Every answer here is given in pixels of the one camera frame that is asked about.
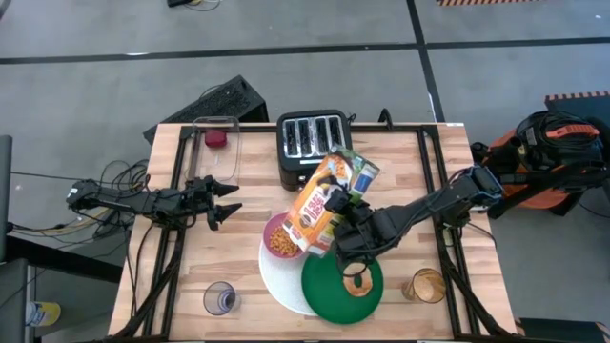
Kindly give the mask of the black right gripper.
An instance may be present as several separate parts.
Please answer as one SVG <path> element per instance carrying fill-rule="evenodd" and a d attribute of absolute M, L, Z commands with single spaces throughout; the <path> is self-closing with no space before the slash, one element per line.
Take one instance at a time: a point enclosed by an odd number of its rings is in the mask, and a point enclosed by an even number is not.
<path fill-rule="evenodd" d="M 366 201 L 351 202 L 352 196 L 334 190 L 325 203 L 325 210 L 340 217 L 334 228 L 335 252 L 339 262 L 372 264 L 386 242 L 374 223 L 374 211 Z"/>

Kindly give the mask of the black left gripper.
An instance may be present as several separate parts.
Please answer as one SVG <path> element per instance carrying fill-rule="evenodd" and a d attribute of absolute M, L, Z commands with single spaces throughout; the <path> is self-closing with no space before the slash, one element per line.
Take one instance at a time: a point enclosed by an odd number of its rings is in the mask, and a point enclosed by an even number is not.
<path fill-rule="evenodd" d="M 203 178 L 195 177 L 187 182 L 187 200 L 193 218 L 198 214 L 207 215 L 208 226 L 211 231 L 218 231 L 219 225 L 228 219 L 241 207 L 241 203 L 226 206 L 215 205 L 214 197 L 222 197 L 239 190 L 237 185 L 223 184 L 211 175 Z"/>

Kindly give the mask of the orange cereal box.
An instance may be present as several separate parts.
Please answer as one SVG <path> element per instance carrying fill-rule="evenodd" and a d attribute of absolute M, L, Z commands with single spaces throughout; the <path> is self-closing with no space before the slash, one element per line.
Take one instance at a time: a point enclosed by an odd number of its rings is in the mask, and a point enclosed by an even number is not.
<path fill-rule="evenodd" d="M 330 250 L 334 228 L 343 217 L 325 208 L 333 192 L 345 192 L 357 202 L 380 168 L 355 151 L 334 145 L 304 186 L 282 223 L 282 229 L 302 251 L 322 256 Z"/>

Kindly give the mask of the red apple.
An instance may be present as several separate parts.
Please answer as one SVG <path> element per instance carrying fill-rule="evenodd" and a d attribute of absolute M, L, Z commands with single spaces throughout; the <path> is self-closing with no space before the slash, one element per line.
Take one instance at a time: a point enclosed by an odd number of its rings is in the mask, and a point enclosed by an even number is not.
<path fill-rule="evenodd" d="M 228 136 L 225 131 L 209 130 L 204 133 L 204 143 L 208 148 L 223 148 L 228 143 Z"/>

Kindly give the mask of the toasted bagel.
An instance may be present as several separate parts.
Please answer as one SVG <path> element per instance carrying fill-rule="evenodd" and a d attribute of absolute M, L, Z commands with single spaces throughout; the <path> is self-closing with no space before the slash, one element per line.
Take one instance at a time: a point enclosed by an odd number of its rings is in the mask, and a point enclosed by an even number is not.
<path fill-rule="evenodd" d="M 360 262 L 349 264 L 342 272 L 343 285 L 353 297 L 366 296 L 373 288 L 374 282 L 369 267 Z"/>

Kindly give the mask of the purple tinted glass cup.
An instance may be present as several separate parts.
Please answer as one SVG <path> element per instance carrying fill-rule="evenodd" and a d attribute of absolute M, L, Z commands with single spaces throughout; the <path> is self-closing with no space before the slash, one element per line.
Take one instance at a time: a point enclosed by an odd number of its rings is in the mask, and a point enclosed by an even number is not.
<path fill-rule="evenodd" d="M 211 284 L 203 295 L 205 310 L 214 316 L 221 316 L 239 308 L 241 298 L 237 290 L 226 281 Z"/>

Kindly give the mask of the clear plastic container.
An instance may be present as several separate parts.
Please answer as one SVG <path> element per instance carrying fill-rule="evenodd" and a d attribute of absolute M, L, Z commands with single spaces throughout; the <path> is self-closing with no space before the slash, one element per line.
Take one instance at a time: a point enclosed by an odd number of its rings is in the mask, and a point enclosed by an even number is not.
<path fill-rule="evenodd" d="M 199 117 L 192 123 L 193 142 L 188 176 L 190 178 L 211 175 L 221 183 L 237 184 L 241 154 L 239 122 L 231 116 Z M 208 148 L 204 133 L 209 130 L 225 131 L 228 143 L 219 149 Z"/>

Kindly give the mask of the pink bowl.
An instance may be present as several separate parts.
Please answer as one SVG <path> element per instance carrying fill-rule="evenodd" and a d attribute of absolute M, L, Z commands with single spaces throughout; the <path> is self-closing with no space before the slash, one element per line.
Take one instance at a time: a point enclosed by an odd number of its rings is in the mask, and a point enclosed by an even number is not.
<path fill-rule="evenodd" d="M 263 245 L 264 245 L 264 247 L 267 249 L 267 251 L 271 255 L 273 255 L 273 256 L 275 256 L 277 258 L 280 258 L 280 259 L 295 259 L 295 258 L 300 257 L 304 253 L 304 251 L 301 250 L 299 247 L 298 247 L 298 252 L 294 256 L 282 256 L 279 253 L 274 252 L 270 248 L 270 236 L 271 236 L 271 233 L 277 227 L 282 227 L 283 228 L 283 223 L 285 221 L 286 215 L 287 215 L 287 213 L 285 213 L 285 212 L 279 213 L 279 214 L 273 216 L 267 222 L 267 224 L 265 225 L 264 231 L 263 231 Z"/>

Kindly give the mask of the black four-slot toaster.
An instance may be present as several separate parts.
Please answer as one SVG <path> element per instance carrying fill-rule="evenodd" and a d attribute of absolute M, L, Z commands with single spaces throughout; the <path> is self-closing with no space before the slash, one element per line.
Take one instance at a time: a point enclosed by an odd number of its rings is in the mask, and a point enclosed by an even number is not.
<path fill-rule="evenodd" d="M 347 116 L 339 110 L 295 111 L 276 122 L 280 183 L 290 192 L 304 186 L 332 147 L 352 147 Z"/>

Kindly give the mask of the orange cereal pieces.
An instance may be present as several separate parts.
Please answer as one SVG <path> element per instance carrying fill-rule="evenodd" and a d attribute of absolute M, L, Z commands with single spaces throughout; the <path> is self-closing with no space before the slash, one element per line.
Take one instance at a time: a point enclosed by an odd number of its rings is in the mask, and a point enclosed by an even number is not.
<path fill-rule="evenodd" d="M 294 256 L 298 252 L 298 246 L 282 227 L 275 228 L 270 236 L 270 248 L 282 256 Z"/>

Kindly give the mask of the green plate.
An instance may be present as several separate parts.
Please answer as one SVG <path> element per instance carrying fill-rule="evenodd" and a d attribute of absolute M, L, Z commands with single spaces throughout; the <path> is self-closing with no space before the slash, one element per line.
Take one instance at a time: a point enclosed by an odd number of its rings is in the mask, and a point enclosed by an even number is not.
<path fill-rule="evenodd" d="M 340 266 L 336 256 L 329 252 L 323 257 L 308 257 L 301 274 L 302 290 L 312 310 L 335 324 L 364 320 L 374 312 L 383 294 L 383 273 L 376 261 L 368 266 L 374 286 L 363 297 L 353 297 L 344 288 L 342 272 L 347 266 Z"/>

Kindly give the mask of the white plate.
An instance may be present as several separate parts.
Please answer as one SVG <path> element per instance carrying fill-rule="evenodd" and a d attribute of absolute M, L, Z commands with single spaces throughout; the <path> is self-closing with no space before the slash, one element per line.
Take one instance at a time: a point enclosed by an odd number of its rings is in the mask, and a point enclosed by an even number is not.
<path fill-rule="evenodd" d="M 283 259 L 270 253 L 263 242 L 259 246 L 260 275 L 271 296 L 294 313 L 316 316 L 301 286 L 301 274 L 306 259 L 306 255 Z"/>

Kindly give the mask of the amber glass cup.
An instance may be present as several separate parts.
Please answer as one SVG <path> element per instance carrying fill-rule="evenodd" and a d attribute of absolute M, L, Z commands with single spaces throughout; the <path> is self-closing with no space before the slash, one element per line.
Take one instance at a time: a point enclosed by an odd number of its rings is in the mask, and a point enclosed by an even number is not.
<path fill-rule="evenodd" d="M 435 304 L 444 299 L 446 284 L 440 272 L 425 268 L 403 284 L 401 293 L 412 302 Z"/>

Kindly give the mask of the yellow bottle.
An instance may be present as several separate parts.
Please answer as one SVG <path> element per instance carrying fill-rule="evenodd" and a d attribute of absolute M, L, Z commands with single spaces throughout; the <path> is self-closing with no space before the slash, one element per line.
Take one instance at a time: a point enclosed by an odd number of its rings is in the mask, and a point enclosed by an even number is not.
<path fill-rule="evenodd" d="M 56 302 L 29 301 L 26 303 L 25 325 L 27 327 L 48 327 L 61 315 L 61 306 Z"/>

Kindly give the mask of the orange and black vacuum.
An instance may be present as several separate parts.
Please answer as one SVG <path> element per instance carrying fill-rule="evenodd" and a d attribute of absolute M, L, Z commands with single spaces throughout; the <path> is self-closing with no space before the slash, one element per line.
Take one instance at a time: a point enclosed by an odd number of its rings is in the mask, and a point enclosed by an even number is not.
<path fill-rule="evenodd" d="M 493 219 L 513 208 L 564 216 L 586 191 L 610 181 L 610 127 L 595 117 L 538 111 L 491 145 L 470 149 L 503 187 L 487 211 Z"/>

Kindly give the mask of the grey upright panel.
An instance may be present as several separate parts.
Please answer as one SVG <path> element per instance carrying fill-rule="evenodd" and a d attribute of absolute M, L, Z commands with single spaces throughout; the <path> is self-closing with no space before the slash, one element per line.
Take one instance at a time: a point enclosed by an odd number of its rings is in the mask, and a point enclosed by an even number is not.
<path fill-rule="evenodd" d="M 11 160 L 12 137 L 0 135 L 0 263 L 5 261 L 7 254 Z"/>

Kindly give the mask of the grey box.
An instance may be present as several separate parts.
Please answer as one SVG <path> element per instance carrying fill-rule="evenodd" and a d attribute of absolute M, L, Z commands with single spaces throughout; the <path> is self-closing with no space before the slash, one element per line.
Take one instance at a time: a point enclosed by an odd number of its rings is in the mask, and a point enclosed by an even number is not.
<path fill-rule="evenodd" d="M 0 343 L 28 343 L 27 276 L 25 259 L 0 265 Z"/>

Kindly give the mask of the orange black hazard strip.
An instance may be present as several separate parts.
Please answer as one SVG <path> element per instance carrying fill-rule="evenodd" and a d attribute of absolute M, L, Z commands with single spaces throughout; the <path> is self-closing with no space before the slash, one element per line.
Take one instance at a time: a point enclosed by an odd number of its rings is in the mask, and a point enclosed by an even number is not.
<path fill-rule="evenodd" d="M 435 0 L 442 7 L 481 6 L 537 2 L 539 0 Z"/>

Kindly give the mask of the black box with hazard stripes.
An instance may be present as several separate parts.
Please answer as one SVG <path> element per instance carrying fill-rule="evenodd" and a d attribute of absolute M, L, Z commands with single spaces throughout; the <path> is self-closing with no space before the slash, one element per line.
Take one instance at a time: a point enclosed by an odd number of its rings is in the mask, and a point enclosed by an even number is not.
<path fill-rule="evenodd" d="M 572 343 L 610 343 L 610 329 L 600 322 L 519 318 L 519 334 L 530 338 L 569 341 Z"/>

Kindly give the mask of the black mat with hazard stripes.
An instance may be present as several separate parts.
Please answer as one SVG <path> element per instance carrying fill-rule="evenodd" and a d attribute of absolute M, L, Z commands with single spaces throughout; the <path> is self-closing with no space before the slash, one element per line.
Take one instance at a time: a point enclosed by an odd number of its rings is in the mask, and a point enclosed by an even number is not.
<path fill-rule="evenodd" d="M 610 91 L 552 94 L 545 97 L 544 104 L 549 111 L 610 120 Z"/>

